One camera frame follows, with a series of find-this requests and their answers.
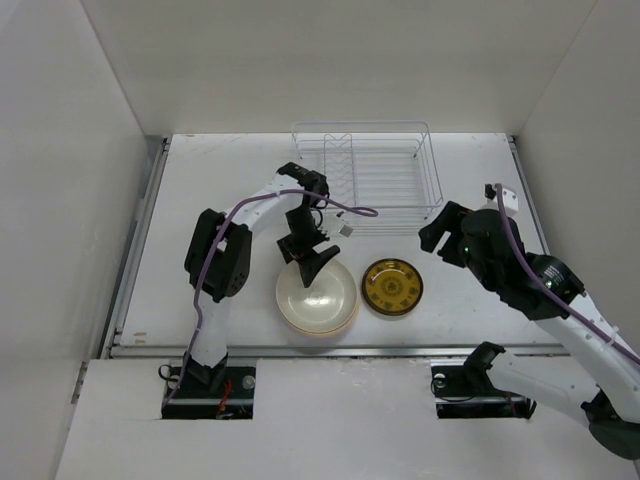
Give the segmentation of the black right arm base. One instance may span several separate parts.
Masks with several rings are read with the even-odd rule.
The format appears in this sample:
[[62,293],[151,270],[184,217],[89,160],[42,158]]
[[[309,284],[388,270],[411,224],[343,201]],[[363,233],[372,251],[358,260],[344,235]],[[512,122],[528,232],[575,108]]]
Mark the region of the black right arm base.
[[491,386],[473,386],[462,365],[432,365],[431,374],[431,393],[436,415],[441,420],[529,420],[537,408],[535,401],[522,395]]

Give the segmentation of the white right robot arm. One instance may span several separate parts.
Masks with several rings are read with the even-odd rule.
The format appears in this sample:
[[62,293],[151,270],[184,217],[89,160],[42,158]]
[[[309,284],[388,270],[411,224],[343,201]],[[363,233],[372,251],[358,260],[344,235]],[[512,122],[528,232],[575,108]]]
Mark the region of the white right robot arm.
[[423,251],[468,269],[480,285],[553,337],[582,367],[572,377],[484,341],[465,360],[465,386],[517,393],[585,427],[609,452],[639,458],[639,356],[557,258],[526,251],[505,205],[471,210],[448,202],[419,232]]

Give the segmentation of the yellow plate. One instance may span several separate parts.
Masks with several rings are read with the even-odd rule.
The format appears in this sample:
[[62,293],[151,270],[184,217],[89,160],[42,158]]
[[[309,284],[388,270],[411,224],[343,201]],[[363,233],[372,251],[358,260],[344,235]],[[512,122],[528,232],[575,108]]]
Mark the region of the yellow plate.
[[341,307],[322,306],[311,310],[290,310],[282,314],[286,323],[296,332],[308,336],[325,338],[340,335],[356,320],[361,303],[343,304]]

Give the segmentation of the cream white plate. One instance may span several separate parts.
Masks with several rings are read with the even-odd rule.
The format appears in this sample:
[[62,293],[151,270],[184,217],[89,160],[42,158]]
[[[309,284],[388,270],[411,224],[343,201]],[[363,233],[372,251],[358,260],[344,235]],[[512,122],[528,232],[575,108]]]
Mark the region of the cream white plate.
[[292,262],[278,276],[275,299],[282,315],[290,310],[353,305],[359,294],[353,275],[338,260],[331,260],[309,288],[303,287],[298,265]]

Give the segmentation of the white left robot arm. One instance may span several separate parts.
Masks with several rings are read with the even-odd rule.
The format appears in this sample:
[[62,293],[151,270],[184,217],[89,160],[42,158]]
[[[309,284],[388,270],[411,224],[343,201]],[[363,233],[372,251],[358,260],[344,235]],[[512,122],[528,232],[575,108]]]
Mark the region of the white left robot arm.
[[329,234],[315,223],[312,209],[329,196],[325,175],[289,162],[265,188],[230,211],[206,209],[200,214],[184,262],[197,320],[181,375],[201,396],[213,396],[223,387],[228,357],[224,300],[248,280],[254,238],[284,218],[289,233],[277,241],[278,249],[287,264],[298,265],[302,285],[309,287],[340,252],[337,246],[315,250]]

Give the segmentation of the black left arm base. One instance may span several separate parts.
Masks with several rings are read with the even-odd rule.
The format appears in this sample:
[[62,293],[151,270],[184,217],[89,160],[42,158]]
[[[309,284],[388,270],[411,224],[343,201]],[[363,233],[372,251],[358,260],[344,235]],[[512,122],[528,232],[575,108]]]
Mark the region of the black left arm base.
[[179,390],[171,393],[178,384],[181,368],[162,364],[159,377],[165,382],[161,418],[163,420],[251,420],[254,413],[256,388],[255,365],[230,365],[225,369],[222,381],[213,391],[188,375]]

